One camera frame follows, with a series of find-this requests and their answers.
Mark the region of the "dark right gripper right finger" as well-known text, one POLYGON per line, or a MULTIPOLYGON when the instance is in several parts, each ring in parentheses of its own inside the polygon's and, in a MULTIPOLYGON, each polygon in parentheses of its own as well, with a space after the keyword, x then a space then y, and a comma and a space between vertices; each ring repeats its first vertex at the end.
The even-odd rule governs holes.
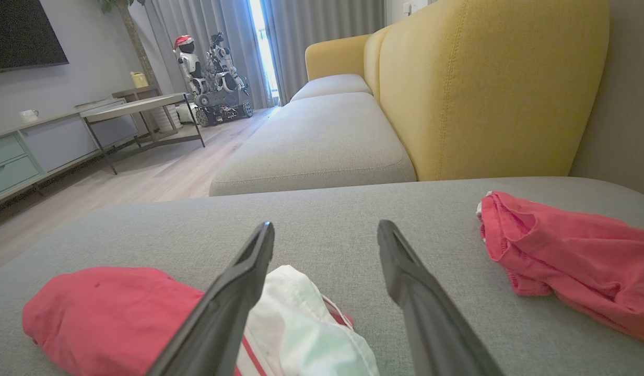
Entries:
POLYGON ((377 239, 387 292, 401 308, 417 375, 501 375, 486 346, 398 226, 381 220, 377 239))

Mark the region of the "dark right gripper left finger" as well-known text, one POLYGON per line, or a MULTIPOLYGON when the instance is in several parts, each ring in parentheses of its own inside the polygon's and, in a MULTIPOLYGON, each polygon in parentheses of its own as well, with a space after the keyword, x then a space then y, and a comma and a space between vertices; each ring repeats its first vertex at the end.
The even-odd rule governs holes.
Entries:
POLYGON ((262 295, 274 239, 272 223, 257 225, 147 375, 234 374, 249 312, 262 295))

